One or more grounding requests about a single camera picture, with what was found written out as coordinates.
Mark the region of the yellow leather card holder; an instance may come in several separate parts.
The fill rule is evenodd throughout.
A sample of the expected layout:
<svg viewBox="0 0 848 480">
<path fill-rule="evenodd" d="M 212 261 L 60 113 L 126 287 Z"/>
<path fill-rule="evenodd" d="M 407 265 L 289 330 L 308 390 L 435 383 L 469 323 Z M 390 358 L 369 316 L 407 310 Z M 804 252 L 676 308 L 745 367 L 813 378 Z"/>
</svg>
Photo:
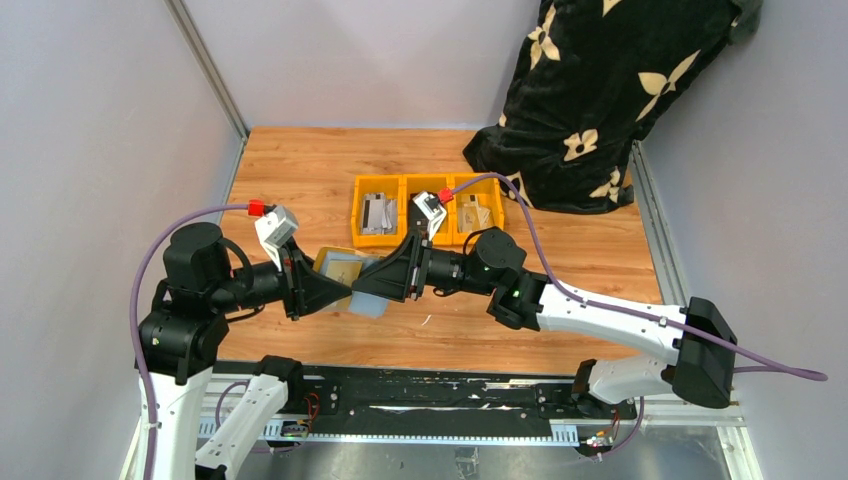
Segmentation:
<svg viewBox="0 0 848 480">
<path fill-rule="evenodd" d="M 351 287 L 360 274 L 377 263 L 381 257 L 354 249 L 323 247 L 319 250 L 313 269 L 318 273 Z M 382 297 L 353 291 L 350 295 L 334 301 L 323 309 L 327 313 L 347 312 L 369 318 L 383 316 L 388 300 Z"/>
</svg>

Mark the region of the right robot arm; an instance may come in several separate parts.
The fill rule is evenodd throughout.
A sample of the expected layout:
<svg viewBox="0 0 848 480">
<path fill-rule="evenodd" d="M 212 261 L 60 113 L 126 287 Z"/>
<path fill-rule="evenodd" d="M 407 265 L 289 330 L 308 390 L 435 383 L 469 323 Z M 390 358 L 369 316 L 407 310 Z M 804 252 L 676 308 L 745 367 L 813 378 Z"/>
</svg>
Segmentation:
<svg viewBox="0 0 848 480">
<path fill-rule="evenodd" d="M 356 292 L 403 302 L 427 286 L 440 295 L 480 294 L 487 312 L 513 329 L 573 332 L 637 350 L 617 361 L 582 362 L 571 403 L 596 417 L 626 399 L 673 393 L 691 404 L 731 403 L 737 339 L 715 304 L 652 305 L 582 291 L 525 268 L 525 251 L 503 230 L 478 235 L 471 250 L 433 247 L 413 232 L 353 282 Z"/>
</svg>

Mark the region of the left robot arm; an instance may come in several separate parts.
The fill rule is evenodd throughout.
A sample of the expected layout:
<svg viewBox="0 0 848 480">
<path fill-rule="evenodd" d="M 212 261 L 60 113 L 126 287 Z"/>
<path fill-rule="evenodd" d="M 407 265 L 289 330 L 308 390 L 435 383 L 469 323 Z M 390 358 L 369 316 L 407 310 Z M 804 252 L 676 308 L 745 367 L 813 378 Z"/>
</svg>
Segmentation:
<svg viewBox="0 0 848 480">
<path fill-rule="evenodd" d="M 201 411 L 218 349 L 229 332 L 227 314 L 279 302 L 298 319 L 351 293 L 350 287 L 312 268 L 296 243 L 289 258 L 245 262 L 233 269 L 229 255 L 244 252 L 221 228 L 199 222 L 178 228 L 163 253 L 166 276 L 139 327 L 140 346 L 153 388 L 142 407 L 156 414 L 147 436 L 150 479 L 234 479 L 273 415 L 320 410 L 301 362 L 267 355 L 257 362 L 245 392 L 213 436 L 198 445 Z"/>
</svg>

